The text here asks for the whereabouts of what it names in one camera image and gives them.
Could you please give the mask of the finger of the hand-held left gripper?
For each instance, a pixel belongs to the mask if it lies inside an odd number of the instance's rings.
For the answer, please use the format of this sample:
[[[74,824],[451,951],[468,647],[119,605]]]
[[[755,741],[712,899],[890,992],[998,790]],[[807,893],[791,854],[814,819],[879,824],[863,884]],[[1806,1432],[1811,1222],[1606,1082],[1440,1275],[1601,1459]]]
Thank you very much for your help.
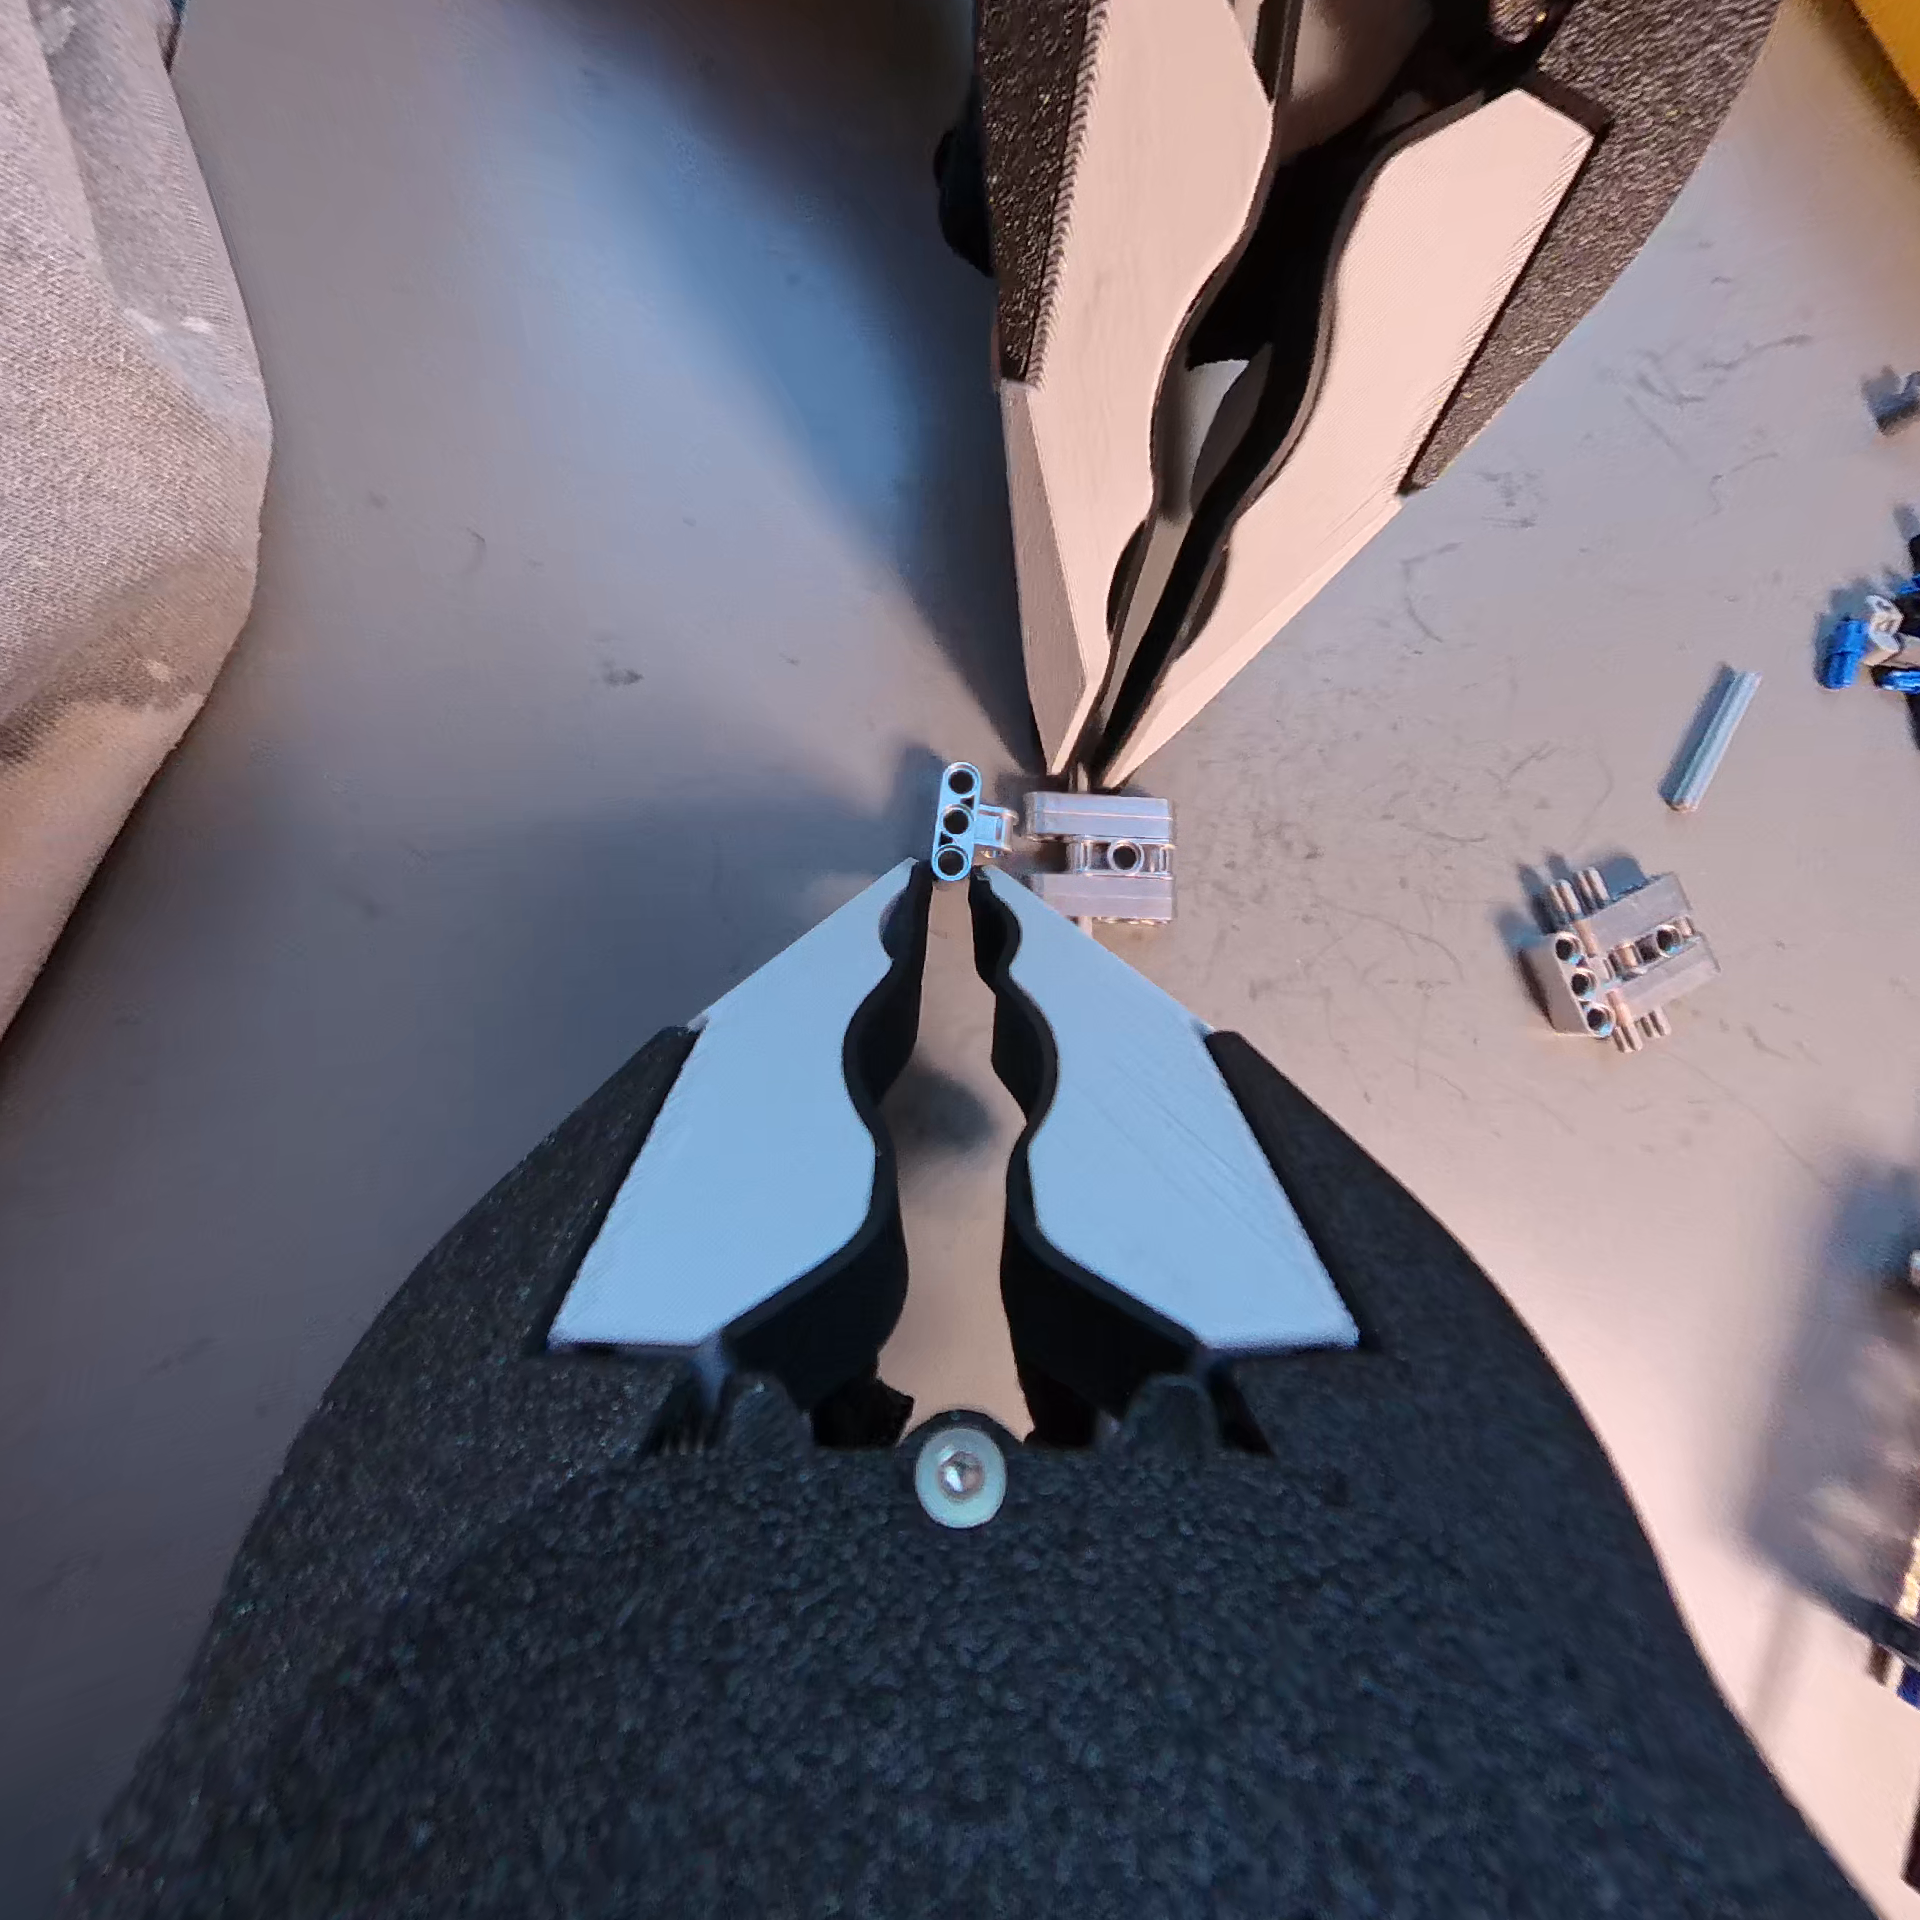
[[[1123,692],[1095,780],[1170,742],[1392,520],[1402,486],[1590,158],[1594,131],[1513,86],[1440,114],[1371,166],[1337,237],[1304,423],[1257,488],[1220,474],[1195,512],[1199,592],[1142,695]]]
[[[998,7],[998,350],[1028,702],[1072,766],[1114,575],[1154,507],[1154,412],[1274,132],[1233,4]]]

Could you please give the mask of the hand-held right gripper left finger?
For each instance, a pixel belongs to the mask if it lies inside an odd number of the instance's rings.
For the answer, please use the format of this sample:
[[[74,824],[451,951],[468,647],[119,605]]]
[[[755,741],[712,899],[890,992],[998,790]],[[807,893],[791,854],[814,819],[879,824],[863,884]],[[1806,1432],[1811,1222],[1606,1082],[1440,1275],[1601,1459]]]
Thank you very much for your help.
[[[876,1376],[905,1302],[880,1101],[920,1036],[928,902],[928,864],[897,864],[681,1036],[548,1350],[771,1376],[804,1413]]]

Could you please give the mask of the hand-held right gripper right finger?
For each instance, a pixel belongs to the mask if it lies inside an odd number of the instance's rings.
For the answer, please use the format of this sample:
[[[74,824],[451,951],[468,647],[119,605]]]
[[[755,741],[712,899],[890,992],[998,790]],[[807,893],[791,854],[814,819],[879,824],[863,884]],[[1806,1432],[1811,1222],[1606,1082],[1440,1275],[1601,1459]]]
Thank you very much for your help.
[[[978,870],[970,908],[1024,1115],[999,1292],[1036,1442],[1094,1445],[1152,1376],[1359,1346],[1216,1031],[1010,875]]]

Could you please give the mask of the chrome T-shaped connector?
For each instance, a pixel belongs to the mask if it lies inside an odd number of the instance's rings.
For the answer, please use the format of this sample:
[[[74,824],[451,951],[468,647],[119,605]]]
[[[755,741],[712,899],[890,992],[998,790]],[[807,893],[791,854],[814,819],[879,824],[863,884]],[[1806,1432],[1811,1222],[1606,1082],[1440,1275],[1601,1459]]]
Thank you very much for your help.
[[[959,884],[1008,856],[1024,836],[1019,812],[988,802],[984,788],[971,760],[959,758],[943,770],[928,852],[939,884]]]

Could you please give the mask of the grey axle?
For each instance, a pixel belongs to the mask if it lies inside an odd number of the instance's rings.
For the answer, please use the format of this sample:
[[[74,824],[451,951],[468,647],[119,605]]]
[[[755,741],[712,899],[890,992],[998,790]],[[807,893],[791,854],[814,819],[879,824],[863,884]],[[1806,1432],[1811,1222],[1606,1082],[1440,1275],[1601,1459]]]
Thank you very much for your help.
[[[1691,814],[1706,799],[1762,686],[1762,671],[1723,664],[1703,696],[1662,787],[1665,804]]]

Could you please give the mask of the chrome beam assembly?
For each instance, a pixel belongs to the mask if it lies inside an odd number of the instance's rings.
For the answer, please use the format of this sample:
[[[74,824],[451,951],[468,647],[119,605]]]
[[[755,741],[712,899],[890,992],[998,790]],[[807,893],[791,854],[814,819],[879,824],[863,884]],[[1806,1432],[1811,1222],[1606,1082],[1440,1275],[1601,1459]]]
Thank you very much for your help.
[[[1671,1036],[1671,1007],[1722,976],[1683,882],[1654,875],[1614,891],[1598,869],[1551,880],[1548,932],[1523,949],[1544,1014],[1563,1037],[1639,1052]]]

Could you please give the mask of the pile of mixed small connectors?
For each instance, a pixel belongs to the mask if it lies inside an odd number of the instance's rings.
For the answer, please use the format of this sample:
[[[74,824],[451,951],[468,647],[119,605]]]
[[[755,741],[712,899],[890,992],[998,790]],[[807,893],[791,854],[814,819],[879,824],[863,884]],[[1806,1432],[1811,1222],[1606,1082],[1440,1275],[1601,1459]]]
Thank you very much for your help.
[[[1904,568],[1844,598],[1816,650],[1816,684],[1848,690],[1870,684],[1907,709],[1912,742],[1919,742],[1919,510],[1903,507],[1897,526],[1907,548]]]

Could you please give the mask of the clear engine block model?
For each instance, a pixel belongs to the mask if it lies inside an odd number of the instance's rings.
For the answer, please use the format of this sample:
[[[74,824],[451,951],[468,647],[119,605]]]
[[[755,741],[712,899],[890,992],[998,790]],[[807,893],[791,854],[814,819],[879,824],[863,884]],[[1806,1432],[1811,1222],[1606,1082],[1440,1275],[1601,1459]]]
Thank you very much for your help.
[[[1912,1535],[1889,1599],[1872,1611],[1868,1676],[1919,1708],[1919,1534]]]

